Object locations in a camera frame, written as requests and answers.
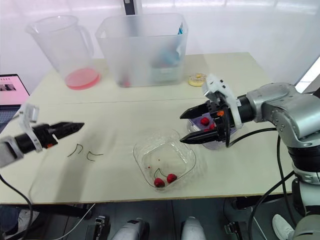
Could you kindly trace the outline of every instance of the cable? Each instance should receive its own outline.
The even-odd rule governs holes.
[[[223,108],[223,112],[224,112],[225,125],[226,125],[226,129],[225,129],[225,146],[227,148],[229,148],[229,146],[230,146],[230,131],[231,131],[230,119],[229,119],[229,108],[227,106],[224,107]]]
[[[268,131],[276,131],[276,130],[277,129],[275,127],[269,127],[269,128],[262,128],[262,129],[259,129],[259,130],[255,130],[255,131],[249,132],[249,133],[247,133],[247,134],[245,134],[243,136],[238,137],[237,139],[233,140],[232,142],[230,142],[229,148],[232,145],[234,145],[235,143],[239,142],[240,140],[245,139],[246,137],[249,137],[251,135],[258,134],[258,133],[263,133],[263,132],[268,132]]]
[[[69,222],[69,218],[70,218],[70,216],[68,216],[66,221],[65,221],[65,225],[64,225],[64,229],[63,229],[63,233],[62,233],[63,235],[65,235],[65,233],[66,233],[68,222]]]
[[[24,234],[21,238],[21,240],[24,240],[28,234],[28,231],[30,230],[30,227],[31,227],[31,224],[32,224],[32,219],[34,217],[34,211],[32,209],[32,203],[31,201],[23,194],[21,193],[19,190],[17,190],[16,188],[14,188],[13,186],[11,186],[9,183],[7,183],[7,181],[2,177],[2,175],[0,174],[0,180],[5,184],[7,185],[10,189],[12,189],[13,191],[15,191],[17,194],[19,194],[21,197],[24,198],[24,200],[27,202],[28,204],[28,207],[29,207],[29,210],[30,210],[30,218],[29,218],[29,221],[28,221],[28,225],[26,227],[26,230],[24,231]]]
[[[65,236],[69,235],[73,230],[76,229],[76,227],[78,227],[78,225],[81,223],[81,221],[87,216],[87,214],[91,211],[91,209],[95,206],[96,204],[94,203],[89,210],[85,213],[85,215],[83,215],[83,217],[77,222],[77,224],[70,230],[68,231],[65,235],[59,237],[59,238],[55,238],[55,239],[50,239],[50,240],[60,240],[63,239]]]
[[[267,239],[267,237],[266,237],[266,235],[265,235],[265,233],[264,233],[264,231],[262,231],[262,228],[260,227],[260,225],[259,225],[259,223],[258,223],[258,221],[257,221],[256,217],[253,217],[253,219],[254,219],[254,221],[255,221],[256,225],[258,226],[258,228],[260,229],[260,232],[262,233],[262,235],[263,235],[264,239],[265,239],[265,240],[268,240],[268,239]]]
[[[173,222],[176,222],[176,217],[175,217],[175,210],[174,210],[174,203],[171,200],[171,210],[172,210],[172,216],[173,216]],[[176,224],[173,224],[173,230],[174,230],[174,239],[177,239],[177,229],[176,229]]]
[[[289,178],[291,178],[295,174],[294,171],[290,172],[285,178],[281,179],[277,184],[275,184],[272,188],[270,188],[260,199],[259,201],[255,204],[250,217],[248,221],[248,232],[249,232],[249,240],[253,240],[252,236],[252,222],[254,220],[255,213],[260,206],[260,204],[266,199],[267,196],[269,196],[270,193],[272,193],[277,187],[279,187],[282,183],[287,181]]]
[[[278,166],[279,166],[281,180],[283,180],[284,179],[284,172],[283,172],[283,169],[282,169],[281,159],[280,159],[280,143],[281,143],[281,138],[280,138],[280,135],[278,135],[278,139],[276,141],[276,159],[277,159]],[[293,225],[297,226],[297,222],[296,222],[296,220],[294,218],[294,215],[293,215],[293,213],[291,211],[291,208],[290,208],[290,205],[289,205],[285,182],[282,183],[282,190],[283,190],[283,197],[284,197],[285,205],[286,205],[286,208],[288,209],[290,218],[291,218],[291,220],[293,222]]]
[[[224,201],[223,201],[222,212],[223,212],[223,216],[225,217],[225,219],[228,221],[228,223],[230,223],[230,220],[229,220],[229,218],[227,217],[226,212],[225,212],[226,200],[227,200],[227,198],[225,198]]]

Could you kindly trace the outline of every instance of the laptop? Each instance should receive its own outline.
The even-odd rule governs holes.
[[[29,93],[17,74],[0,75],[0,133],[28,97]]]

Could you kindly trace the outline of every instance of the jeans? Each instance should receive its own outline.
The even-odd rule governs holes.
[[[18,223],[20,210],[13,206],[0,205],[0,230],[8,232]]]

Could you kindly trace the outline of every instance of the white shoe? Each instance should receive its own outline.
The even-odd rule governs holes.
[[[288,240],[289,237],[292,237],[293,233],[295,232],[290,224],[279,214],[273,216],[272,227],[275,235],[280,240]]]
[[[33,211],[32,223],[37,219],[39,212]],[[30,218],[30,210],[22,209],[18,217],[18,231],[12,235],[6,235],[4,239],[9,239],[27,229]]]

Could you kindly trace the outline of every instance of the red liquid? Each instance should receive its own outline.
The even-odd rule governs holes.
[[[82,68],[70,73],[64,81],[70,89],[83,90],[99,82],[100,74],[92,68]]]

